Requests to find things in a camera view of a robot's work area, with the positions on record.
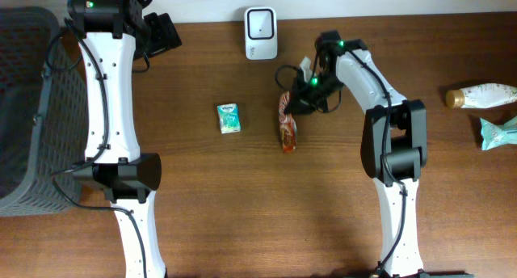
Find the teal snack packet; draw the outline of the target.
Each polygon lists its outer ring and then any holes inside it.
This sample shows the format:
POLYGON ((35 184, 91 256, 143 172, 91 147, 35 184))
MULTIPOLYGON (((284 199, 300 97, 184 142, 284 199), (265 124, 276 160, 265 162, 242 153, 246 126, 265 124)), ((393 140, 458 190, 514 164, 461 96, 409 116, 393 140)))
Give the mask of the teal snack packet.
POLYGON ((483 118, 481 122, 482 150, 491 150, 501 145, 516 144, 516 118, 508 120, 505 124, 496 125, 483 118))

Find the red snack packet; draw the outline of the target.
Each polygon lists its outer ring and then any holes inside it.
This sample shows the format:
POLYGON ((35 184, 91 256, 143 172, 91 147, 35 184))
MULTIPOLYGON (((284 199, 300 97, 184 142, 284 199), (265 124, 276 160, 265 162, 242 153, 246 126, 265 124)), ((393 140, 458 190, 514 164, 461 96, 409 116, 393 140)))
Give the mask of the red snack packet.
POLYGON ((292 114, 285 113, 289 100, 290 93, 284 92, 280 96, 278 109, 280 139, 285 153, 292 153, 296 149, 296 122, 292 118, 292 114))

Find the small teal tissue pack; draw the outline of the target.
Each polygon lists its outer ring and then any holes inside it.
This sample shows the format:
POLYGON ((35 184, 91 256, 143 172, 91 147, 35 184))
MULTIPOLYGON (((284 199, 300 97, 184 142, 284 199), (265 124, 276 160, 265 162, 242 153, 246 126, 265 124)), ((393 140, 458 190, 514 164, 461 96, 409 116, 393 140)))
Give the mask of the small teal tissue pack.
POLYGON ((235 103, 219 105, 217 113, 222 134, 238 133, 241 131, 241 123, 238 115, 238 106, 235 103))

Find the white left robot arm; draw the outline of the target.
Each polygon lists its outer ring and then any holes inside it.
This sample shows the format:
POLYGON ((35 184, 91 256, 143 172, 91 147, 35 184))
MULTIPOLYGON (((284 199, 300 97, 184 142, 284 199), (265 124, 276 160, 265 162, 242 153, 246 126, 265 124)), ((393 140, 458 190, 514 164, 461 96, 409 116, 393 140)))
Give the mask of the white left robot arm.
POLYGON ((133 62, 181 46, 168 14, 143 15, 153 0, 68 0, 68 27, 84 59, 88 138, 75 180, 100 190, 118 221, 127 277, 165 277, 154 205, 162 179, 157 153, 143 153, 132 105, 133 62))

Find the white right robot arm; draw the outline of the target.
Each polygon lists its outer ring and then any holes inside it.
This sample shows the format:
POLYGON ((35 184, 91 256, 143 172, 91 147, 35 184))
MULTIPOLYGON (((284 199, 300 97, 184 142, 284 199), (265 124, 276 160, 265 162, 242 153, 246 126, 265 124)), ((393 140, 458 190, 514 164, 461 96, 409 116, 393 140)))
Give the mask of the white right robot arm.
POLYGON ((364 113, 360 157, 380 202, 382 249, 374 277, 423 273, 418 249, 416 196, 427 163, 427 111, 420 100, 397 92, 376 68, 361 40, 343 40, 337 31, 315 41, 314 60, 296 69, 284 112, 331 113, 327 99, 349 90, 364 113))

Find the white tube with gold cap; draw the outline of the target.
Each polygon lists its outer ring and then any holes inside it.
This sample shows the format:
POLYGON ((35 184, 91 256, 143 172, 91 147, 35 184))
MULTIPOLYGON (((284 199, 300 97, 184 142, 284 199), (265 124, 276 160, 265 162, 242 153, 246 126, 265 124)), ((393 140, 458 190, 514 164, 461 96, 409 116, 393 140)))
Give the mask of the white tube with gold cap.
POLYGON ((445 95, 450 108, 487 109, 516 102, 516 87, 499 83, 450 90, 445 95))

